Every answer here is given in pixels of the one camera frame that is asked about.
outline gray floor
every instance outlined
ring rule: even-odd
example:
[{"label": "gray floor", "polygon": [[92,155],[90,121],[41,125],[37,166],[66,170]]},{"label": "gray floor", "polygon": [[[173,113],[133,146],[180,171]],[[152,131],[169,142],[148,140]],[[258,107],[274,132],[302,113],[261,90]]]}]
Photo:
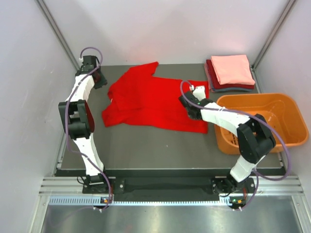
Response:
[{"label": "gray floor", "polygon": [[[222,153],[215,130],[209,125],[208,134],[169,131],[148,126],[117,125],[105,128],[101,112],[110,103],[109,86],[130,66],[103,67],[109,85],[92,90],[88,104],[95,120],[94,140],[98,154],[106,168],[231,168],[237,156]],[[203,64],[159,65],[155,76],[183,80],[205,81]],[[244,94],[244,92],[225,92]],[[216,101],[222,94],[210,93]],[[280,167],[277,154],[269,154],[258,167]],[[83,169],[79,155],[65,151],[62,169]]]},{"label": "gray floor", "polygon": [[242,212],[226,206],[111,206],[102,214],[84,209],[64,221],[79,208],[49,206],[42,233],[302,233],[291,197],[256,197]]}]

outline red garment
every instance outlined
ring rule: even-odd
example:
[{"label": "red garment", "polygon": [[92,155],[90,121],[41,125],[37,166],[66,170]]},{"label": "red garment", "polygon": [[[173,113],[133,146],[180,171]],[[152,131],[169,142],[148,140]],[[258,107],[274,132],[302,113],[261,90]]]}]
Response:
[{"label": "red garment", "polygon": [[210,79],[211,79],[215,89],[223,89],[223,88],[231,88],[231,87],[254,89],[254,87],[255,87],[254,85],[245,85],[245,84],[223,84],[223,85],[220,85],[218,80],[217,80],[217,76],[216,76],[215,69],[213,67],[212,61],[207,59],[206,63],[207,63],[207,67],[208,67],[208,70],[210,73]]},{"label": "red garment", "polygon": [[[154,126],[167,130],[207,133],[207,123],[191,120],[179,102],[181,80],[153,77],[158,62],[131,67],[111,85],[111,104],[102,112],[106,127],[125,123]],[[194,86],[207,82],[190,81]],[[189,91],[187,84],[184,92]]]}]

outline wall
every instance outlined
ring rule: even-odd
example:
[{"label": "wall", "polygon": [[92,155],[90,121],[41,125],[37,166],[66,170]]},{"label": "wall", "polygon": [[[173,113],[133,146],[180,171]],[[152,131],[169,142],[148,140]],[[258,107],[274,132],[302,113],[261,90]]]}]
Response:
[{"label": "wall", "polygon": [[0,232],[23,233],[56,159],[57,105],[75,70],[35,1],[3,2],[0,21]]},{"label": "wall", "polygon": [[104,65],[202,63],[245,53],[254,62],[284,0],[45,0],[75,56],[95,46]]},{"label": "wall", "polygon": [[[311,131],[311,1],[299,0],[257,68],[264,92],[282,92],[297,102]],[[291,149],[293,171],[311,204],[311,140]]]}]

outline orange basket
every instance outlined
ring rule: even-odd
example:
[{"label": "orange basket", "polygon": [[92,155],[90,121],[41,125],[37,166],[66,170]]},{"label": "orange basket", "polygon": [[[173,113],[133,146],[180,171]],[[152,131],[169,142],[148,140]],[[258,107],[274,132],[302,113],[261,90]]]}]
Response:
[{"label": "orange basket", "polygon": [[[252,115],[264,116],[267,123],[282,137],[287,147],[304,144],[308,137],[308,128],[295,101],[284,94],[243,94],[222,96],[217,100],[219,106],[241,110]],[[240,154],[238,139],[228,130],[215,125],[217,144],[226,154]],[[283,147],[279,139],[271,152],[281,152]]]}]

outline metal frame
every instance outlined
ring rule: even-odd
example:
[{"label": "metal frame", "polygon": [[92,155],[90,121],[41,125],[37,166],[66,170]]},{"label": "metal frame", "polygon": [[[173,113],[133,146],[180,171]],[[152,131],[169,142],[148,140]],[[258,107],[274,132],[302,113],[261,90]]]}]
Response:
[{"label": "metal frame", "polygon": [[[59,40],[60,44],[62,45],[65,53],[68,55],[72,65],[75,68],[79,68],[77,61],[75,60],[73,53],[71,52],[66,40],[64,39],[63,35],[61,34],[59,28],[55,20],[53,19],[51,13],[49,12],[44,0],[35,0],[41,9],[42,13],[46,17],[48,23],[50,24],[52,30],[54,31],[57,39]],[[288,0],[287,5],[282,12],[280,18],[276,22],[273,30],[271,31],[269,37],[267,38],[264,46],[262,47],[260,53],[258,54],[254,64],[251,66],[251,71],[254,76],[254,79],[257,80],[256,77],[256,68],[258,67],[259,63],[261,62],[262,58],[266,54],[267,50],[269,49],[271,43],[273,42],[274,38],[276,37],[278,31],[280,30],[281,26],[285,22],[287,16],[289,15],[290,11],[294,7],[296,0]],[[257,85],[258,92],[261,93],[262,90],[259,85]],[[47,207],[50,200],[56,200],[59,198],[59,204],[76,204],[77,200],[79,199],[87,199],[87,200],[95,200],[98,197],[106,198],[107,195],[100,194],[100,195],[90,195],[90,194],[83,194],[82,189],[83,186],[79,184],[76,180],[76,176],[85,176],[85,170],[61,170],[62,159],[65,152],[65,135],[63,134],[61,142],[60,142],[60,149],[57,155],[56,163],[51,168],[52,176],[58,177],[46,177],[43,179],[37,205],[36,211],[34,214],[34,218],[31,224],[31,228],[29,232],[41,232],[43,221],[47,212]],[[280,163],[281,165],[286,161],[284,158],[284,154],[279,154],[280,156]],[[283,175],[285,173],[285,168],[282,167],[279,169],[279,173],[276,173],[273,169],[264,169],[259,170],[263,174],[266,175],[273,175],[274,178],[277,175]],[[228,169],[152,169],[152,170],[128,170],[128,169],[119,169],[119,170],[107,170],[107,174],[111,179],[115,179],[116,176],[120,177],[144,177],[146,174],[152,177],[164,177],[164,176],[171,176],[171,177],[210,177],[215,175],[226,175]],[[299,178],[297,176],[290,176],[287,179],[280,181],[280,182],[273,182],[267,181],[263,178],[259,179],[259,189],[256,193],[256,196],[265,195],[265,196],[291,196],[293,199],[294,207],[297,212],[297,216],[299,218],[301,227],[304,233],[311,232],[311,212],[307,203],[307,200],[304,196],[303,189],[301,187]],[[188,201],[188,202],[113,202],[111,205],[223,205],[227,204],[226,200],[220,201]]]}]

